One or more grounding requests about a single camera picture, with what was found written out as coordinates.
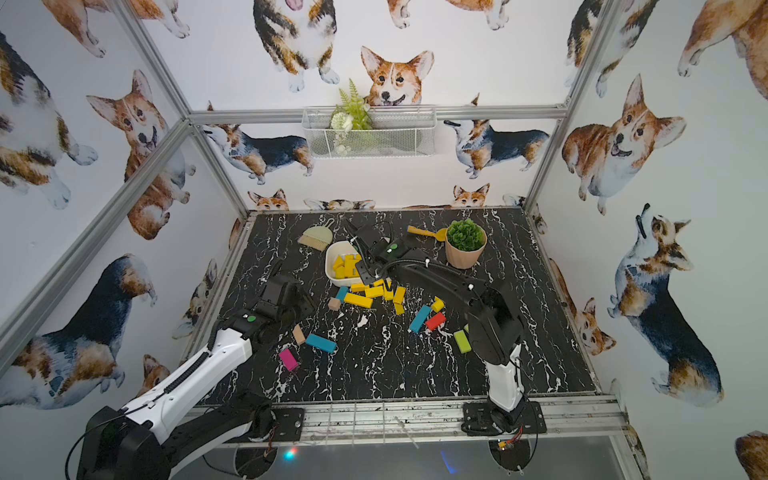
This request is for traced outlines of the white plastic tray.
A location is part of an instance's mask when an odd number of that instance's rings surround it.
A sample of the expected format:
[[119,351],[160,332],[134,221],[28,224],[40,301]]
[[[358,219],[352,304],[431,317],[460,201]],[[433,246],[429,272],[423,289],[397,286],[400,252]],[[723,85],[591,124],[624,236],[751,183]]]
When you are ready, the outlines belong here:
[[361,255],[348,241],[340,241],[330,245],[325,252],[325,273],[332,284],[352,286],[362,282],[357,264]]

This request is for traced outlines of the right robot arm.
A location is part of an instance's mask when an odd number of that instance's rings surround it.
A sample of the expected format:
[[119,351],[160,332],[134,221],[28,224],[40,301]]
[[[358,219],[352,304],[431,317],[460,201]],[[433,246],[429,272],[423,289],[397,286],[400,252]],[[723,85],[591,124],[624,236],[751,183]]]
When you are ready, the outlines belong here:
[[377,223],[356,226],[342,222],[350,243],[361,254],[357,266],[361,281],[371,286],[391,280],[440,298],[469,327],[472,351],[486,365],[489,401],[500,411],[515,410],[523,398],[519,355],[524,325],[519,301],[504,282],[470,277],[430,258],[404,236],[385,237]]

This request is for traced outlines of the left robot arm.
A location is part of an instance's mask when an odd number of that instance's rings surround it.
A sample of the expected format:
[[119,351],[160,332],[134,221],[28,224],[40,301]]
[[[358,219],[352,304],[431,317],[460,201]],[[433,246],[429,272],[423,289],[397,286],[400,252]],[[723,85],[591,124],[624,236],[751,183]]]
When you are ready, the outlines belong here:
[[282,427],[272,403],[246,390],[189,419],[222,379],[277,335],[310,316],[316,302],[298,279],[271,273],[248,308],[220,321],[207,345],[157,386],[119,409],[104,407],[72,449],[80,454],[68,479],[170,479],[228,440],[270,440]]

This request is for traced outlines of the natural wood block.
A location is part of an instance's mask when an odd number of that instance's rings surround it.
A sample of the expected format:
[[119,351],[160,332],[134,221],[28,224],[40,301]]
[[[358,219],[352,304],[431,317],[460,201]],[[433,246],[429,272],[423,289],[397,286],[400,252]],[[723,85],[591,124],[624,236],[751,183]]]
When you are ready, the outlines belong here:
[[292,330],[292,334],[293,334],[295,342],[298,345],[303,345],[306,342],[306,336],[303,333],[303,330],[301,329],[301,327],[299,325],[295,325],[294,326],[294,328]]

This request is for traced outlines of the small teal block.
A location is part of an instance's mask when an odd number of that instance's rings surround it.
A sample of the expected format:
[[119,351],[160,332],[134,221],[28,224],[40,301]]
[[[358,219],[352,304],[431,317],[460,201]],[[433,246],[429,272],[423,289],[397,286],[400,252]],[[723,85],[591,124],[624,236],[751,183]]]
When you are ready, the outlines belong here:
[[349,293],[349,287],[348,287],[348,286],[342,286],[342,287],[339,289],[339,291],[338,291],[338,293],[337,293],[337,295],[336,295],[336,298],[337,298],[338,300],[340,300],[341,302],[343,302],[343,301],[345,300],[345,297],[346,297],[346,295],[347,295],[348,293]]

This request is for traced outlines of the magenta block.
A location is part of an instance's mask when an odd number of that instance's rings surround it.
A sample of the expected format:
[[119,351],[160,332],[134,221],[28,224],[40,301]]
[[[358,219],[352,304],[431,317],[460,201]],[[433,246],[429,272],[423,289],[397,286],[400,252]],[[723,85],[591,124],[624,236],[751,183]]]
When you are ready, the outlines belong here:
[[279,358],[284,365],[284,367],[290,371],[295,371],[298,366],[299,362],[297,360],[296,355],[294,354],[293,350],[291,348],[285,348],[279,353]]

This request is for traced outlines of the teal long block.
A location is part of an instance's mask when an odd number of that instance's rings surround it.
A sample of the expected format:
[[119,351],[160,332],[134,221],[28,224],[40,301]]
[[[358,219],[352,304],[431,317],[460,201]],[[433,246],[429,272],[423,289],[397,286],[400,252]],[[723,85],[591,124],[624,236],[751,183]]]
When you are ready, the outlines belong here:
[[337,349],[337,344],[334,341],[318,336],[316,334],[310,334],[305,343],[315,349],[323,352],[333,354]]

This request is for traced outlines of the yellow toy shovel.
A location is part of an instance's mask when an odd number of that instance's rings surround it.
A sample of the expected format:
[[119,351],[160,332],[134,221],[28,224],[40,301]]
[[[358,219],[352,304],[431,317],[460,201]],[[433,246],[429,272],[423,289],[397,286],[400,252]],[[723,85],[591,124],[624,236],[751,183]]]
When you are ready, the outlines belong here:
[[442,228],[436,232],[432,232],[429,230],[425,230],[425,229],[421,229],[421,228],[417,228],[415,226],[409,225],[407,228],[407,232],[409,234],[414,234],[418,236],[430,237],[435,239],[438,242],[445,242],[447,239],[448,229]]

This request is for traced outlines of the teal slanted block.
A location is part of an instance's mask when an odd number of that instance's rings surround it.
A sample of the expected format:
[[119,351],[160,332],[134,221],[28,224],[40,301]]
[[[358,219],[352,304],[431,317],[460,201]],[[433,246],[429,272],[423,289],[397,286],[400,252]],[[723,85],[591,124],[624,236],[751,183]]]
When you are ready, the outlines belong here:
[[426,322],[427,318],[430,316],[430,313],[432,312],[432,309],[428,305],[422,306],[416,316],[413,318],[409,325],[409,330],[413,333],[418,333],[424,323]]

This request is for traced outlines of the pink pot green plant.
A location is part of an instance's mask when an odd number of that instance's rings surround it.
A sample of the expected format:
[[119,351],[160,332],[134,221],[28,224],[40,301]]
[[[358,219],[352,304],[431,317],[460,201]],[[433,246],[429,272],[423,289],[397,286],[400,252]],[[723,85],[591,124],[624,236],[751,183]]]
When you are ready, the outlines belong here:
[[470,269],[477,263],[486,244],[486,233],[478,224],[471,219],[454,221],[447,229],[447,261],[457,269]]

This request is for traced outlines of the red block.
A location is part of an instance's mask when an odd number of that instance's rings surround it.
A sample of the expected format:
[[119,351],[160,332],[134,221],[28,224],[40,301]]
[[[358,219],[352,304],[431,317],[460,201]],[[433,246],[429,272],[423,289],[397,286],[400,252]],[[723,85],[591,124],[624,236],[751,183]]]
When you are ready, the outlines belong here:
[[443,312],[438,312],[425,322],[425,326],[428,331],[432,332],[440,326],[444,325],[446,320],[447,318],[445,314]]

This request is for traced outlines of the green block left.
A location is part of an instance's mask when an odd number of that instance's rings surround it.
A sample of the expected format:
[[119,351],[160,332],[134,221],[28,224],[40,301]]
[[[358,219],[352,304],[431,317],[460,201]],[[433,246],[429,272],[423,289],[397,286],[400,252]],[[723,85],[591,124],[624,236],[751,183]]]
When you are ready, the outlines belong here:
[[459,330],[453,333],[453,338],[462,354],[466,354],[472,351],[467,332]]

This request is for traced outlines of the green fern with flower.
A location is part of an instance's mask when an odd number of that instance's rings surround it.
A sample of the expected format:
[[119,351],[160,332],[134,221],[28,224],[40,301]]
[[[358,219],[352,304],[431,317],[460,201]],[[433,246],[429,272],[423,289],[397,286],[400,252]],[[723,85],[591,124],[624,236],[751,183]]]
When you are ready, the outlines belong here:
[[340,156],[362,153],[374,142],[370,105],[352,80],[349,80],[348,89],[340,88],[339,93],[341,104],[336,106],[329,125],[334,152]]

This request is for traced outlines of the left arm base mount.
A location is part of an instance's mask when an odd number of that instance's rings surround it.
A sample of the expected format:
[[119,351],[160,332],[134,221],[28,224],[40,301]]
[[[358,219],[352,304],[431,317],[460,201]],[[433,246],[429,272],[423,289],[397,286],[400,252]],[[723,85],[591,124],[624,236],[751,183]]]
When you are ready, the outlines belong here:
[[251,442],[295,442],[302,435],[304,408],[263,408],[255,414],[244,437]]

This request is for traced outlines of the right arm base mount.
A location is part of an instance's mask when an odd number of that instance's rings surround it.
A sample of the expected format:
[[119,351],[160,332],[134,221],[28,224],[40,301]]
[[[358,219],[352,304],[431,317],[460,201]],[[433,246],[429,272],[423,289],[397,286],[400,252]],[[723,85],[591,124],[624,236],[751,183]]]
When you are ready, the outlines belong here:
[[504,411],[490,400],[462,405],[461,431],[468,436],[544,434],[547,425],[539,402],[522,400]]

